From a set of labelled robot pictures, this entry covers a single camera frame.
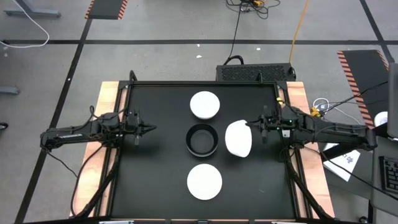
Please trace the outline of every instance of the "black bowl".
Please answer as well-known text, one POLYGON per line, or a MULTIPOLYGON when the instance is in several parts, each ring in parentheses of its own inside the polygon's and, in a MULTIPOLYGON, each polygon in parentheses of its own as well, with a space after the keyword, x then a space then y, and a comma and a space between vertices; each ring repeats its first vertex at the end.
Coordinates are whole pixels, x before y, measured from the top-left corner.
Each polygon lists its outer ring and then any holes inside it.
POLYGON ((196 124, 189 129, 186 137, 188 150, 195 156, 213 154, 218 145, 216 130, 208 124, 196 124))

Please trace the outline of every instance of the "hazard stripe tape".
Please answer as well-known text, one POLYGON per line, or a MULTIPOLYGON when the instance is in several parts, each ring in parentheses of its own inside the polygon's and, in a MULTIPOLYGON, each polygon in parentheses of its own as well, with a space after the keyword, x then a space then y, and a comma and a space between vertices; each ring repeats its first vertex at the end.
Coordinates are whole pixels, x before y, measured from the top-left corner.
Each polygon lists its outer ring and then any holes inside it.
POLYGON ((382 54, 379 50, 376 50, 376 51, 378 52, 378 54, 379 54, 381 60, 383 61, 384 66, 386 67, 386 69, 387 69, 387 71, 388 71, 388 63, 387 63, 386 60, 384 59, 383 54, 382 54))
POLYGON ((90 5, 88 6, 88 9, 87 9, 87 12, 86 12, 85 19, 88 19, 88 14, 90 13, 91 8, 93 7, 93 4, 94 4, 94 0, 91 0, 90 5))
MULTIPOLYGON (((353 92, 354 95, 359 95, 360 91, 359 91, 358 85, 356 84, 355 78, 354 78, 353 74, 351 73, 351 69, 349 68, 347 59, 344 55, 344 52, 337 51, 337 56, 338 56, 338 60, 340 61, 341 67, 344 70, 344 74, 346 75, 347 82, 348 82, 349 87, 351 88, 351 91, 353 92)), ((373 120, 369 114, 368 108, 364 104, 362 96, 355 96, 354 99, 358 104, 359 111, 361 112, 362 118, 363 118, 366 126, 370 129, 374 128, 373 120)))
POLYGON ((127 3, 128 3, 128 0, 124 0, 122 2, 122 6, 120 7, 120 12, 119 12, 119 16, 118 16, 119 20, 121 20, 123 18, 124 12, 126 11, 126 8, 127 8, 127 3))

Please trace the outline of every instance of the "wooden table frame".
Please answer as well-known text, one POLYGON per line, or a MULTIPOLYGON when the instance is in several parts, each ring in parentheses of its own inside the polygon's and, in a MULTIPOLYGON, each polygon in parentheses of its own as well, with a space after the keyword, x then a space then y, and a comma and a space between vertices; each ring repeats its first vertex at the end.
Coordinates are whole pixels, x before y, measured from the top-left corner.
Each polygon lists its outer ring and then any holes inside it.
MULTIPOLYGON (((99 91, 98 102, 96 105, 95 114, 103 114, 107 112, 116 111, 116 105, 118 106, 118 110, 121 110, 125 107, 126 97, 127 97, 127 88, 123 88, 121 92, 121 96, 119 98, 119 103, 117 104, 117 95, 118 95, 119 82, 103 82, 101 85, 101 90, 99 91)), ((290 104, 302 110, 305 113, 309 113, 307 96, 305 94, 304 85, 302 82, 287 82, 287 93, 289 95, 290 104)), ((100 143, 98 142, 90 142, 87 144, 85 155, 83 157, 83 162, 89 157, 97 148, 100 147, 100 143)), ((307 144, 307 147, 310 149, 318 150, 318 145, 315 144, 307 144)), ((78 184, 78 188, 76 190, 75 197, 73 199, 74 210, 76 213, 80 212, 87 202, 90 201, 94 193, 97 191, 102 174, 102 170, 104 167, 104 162, 106 158, 106 154, 109 154, 109 164, 108 164, 108 172, 113 164, 114 155, 116 154, 116 149, 110 149, 106 152, 106 148, 102 148, 95 156, 91 158, 91 160, 86 164, 83 169, 80 181, 78 184)), ((328 185, 326 182, 325 173, 323 170, 322 159, 319 154, 316 154, 309 150, 301 150, 299 158, 301 157, 302 167, 303 167, 303 175, 305 177, 305 182, 307 184, 308 190, 317 200, 319 205, 329 214, 334 217, 333 206, 331 204, 331 199, 329 195, 328 185)), ((296 155, 292 157, 292 161, 295 169, 297 170, 296 155)), ((99 209, 99 215, 106 215, 108 201, 109 201, 109 189, 111 184, 108 185, 105 190, 101 206, 99 209)), ((300 189, 296 186, 296 194, 298 201, 298 210, 300 217, 307 217, 305 201, 303 199, 303 195, 300 189)), ((312 210, 312 215, 314 218, 317 217, 316 213, 312 210)))

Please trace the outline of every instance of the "white paper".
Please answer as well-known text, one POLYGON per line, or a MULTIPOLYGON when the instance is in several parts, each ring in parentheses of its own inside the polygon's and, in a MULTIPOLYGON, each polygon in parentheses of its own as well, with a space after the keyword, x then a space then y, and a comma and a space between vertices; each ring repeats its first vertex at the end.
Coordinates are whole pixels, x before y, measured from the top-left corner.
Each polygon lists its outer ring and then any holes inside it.
MULTIPOLYGON (((327 150, 335 145, 337 145, 337 144, 328 143, 325 147, 325 150, 327 150)), ((360 155, 361 155, 361 153, 359 153, 357 150, 353 150, 350 153, 347 153, 342 156, 331 159, 331 161, 333 161, 335 164, 345 168, 346 170, 348 170, 352 173, 356 163, 358 162, 360 155)), ((325 161, 323 163, 323 166, 325 166, 328 170, 332 171, 333 173, 335 173, 336 175, 338 175, 339 177, 341 177, 343 180, 345 180, 347 182, 349 181, 349 177, 351 177, 351 175, 349 173, 347 173, 343 169, 335 166, 330 161, 325 161)))

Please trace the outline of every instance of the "white object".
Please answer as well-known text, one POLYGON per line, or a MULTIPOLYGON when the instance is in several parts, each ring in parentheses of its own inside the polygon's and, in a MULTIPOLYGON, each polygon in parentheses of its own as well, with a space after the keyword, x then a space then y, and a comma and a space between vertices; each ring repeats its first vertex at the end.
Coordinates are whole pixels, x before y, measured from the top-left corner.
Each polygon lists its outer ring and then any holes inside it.
MULTIPOLYGON (((335 143, 328 143, 326 144, 324 151, 336 145, 337 144, 335 143)), ((360 155, 361 153, 359 153, 357 150, 353 150, 347 154, 331 159, 331 161, 352 173, 356 163, 358 162, 360 155)), ((349 173, 347 173, 345 170, 341 169, 340 167, 332 164, 330 161, 325 161, 323 163, 323 166, 325 166, 328 170, 332 171, 334 174, 341 177, 343 180, 347 182, 351 177, 349 173)))
MULTIPOLYGON (((327 111, 329 111, 329 107, 330 107, 330 104, 329 104, 328 99, 326 99, 326 98, 317 98, 316 100, 314 100, 314 101, 312 102, 312 106, 315 107, 318 111, 319 111, 319 108, 318 108, 318 107, 320 107, 321 109, 324 109, 324 108, 325 108, 325 105, 327 105, 328 107, 327 107, 327 109, 322 110, 322 111, 326 111, 326 112, 325 112, 325 115, 326 115, 326 113, 327 113, 327 111), (316 105, 316 103, 317 103, 318 100, 324 100, 324 101, 326 101, 326 103, 321 103, 321 104, 319 104, 319 105, 316 105)), ((351 115, 348 115, 347 113, 345 113, 344 111, 340 110, 339 108, 335 107, 334 109, 340 111, 340 112, 343 113, 345 116, 347 116, 347 117, 349 117, 349 118, 355 120, 358 124, 361 124, 356 118, 354 118, 354 117, 351 116, 351 115)))
POLYGON ((200 119, 210 119, 220 109, 218 97, 209 91, 201 91, 195 94, 190 102, 192 113, 200 119))
POLYGON ((200 164, 189 172, 187 185, 189 192, 195 198, 210 200, 220 192, 223 178, 212 165, 200 164))
POLYGON ((225 132, 225 144, 228 151, 235 156, 247 157, 251 150, 251 130, 245 120, 235 121, 228 125, 225 132))
POLYGON ((384 123, 387 123, 388 121, 388 112, 387 111, 383 111, 378 113, 375 117, 374 117, 374 125, 380 126, 384 123))
POLYGON ((30 16, 28 15, 28 13, 25 12, 25 10, 18 4, 18 2, 16 2, 15 0, 12 0, 21 10, 22 12, 25 13, 25 15, 34 23, 36 24, 40 29, 42 29, 42 31, 45 32, 45 34, 47 35, 47 40, 45 40, 45 42, 43 44, 40 45, 29 45, 29 46, 13 46, 13 45, 8 45, 3 43, 2 41, 0 41, 0 44, 3 44, 6 47, 12 47, 12 48, 19 48, 19 49, 24 49, 24 48, 29 48, 29 47, 43 47, 44 45, 47 44, 47 42, 50 40, 50 34, 45 31, 45 29, 43 27, 41 27, 37 22, 35 22, 32 18, 30 18, 30 16))

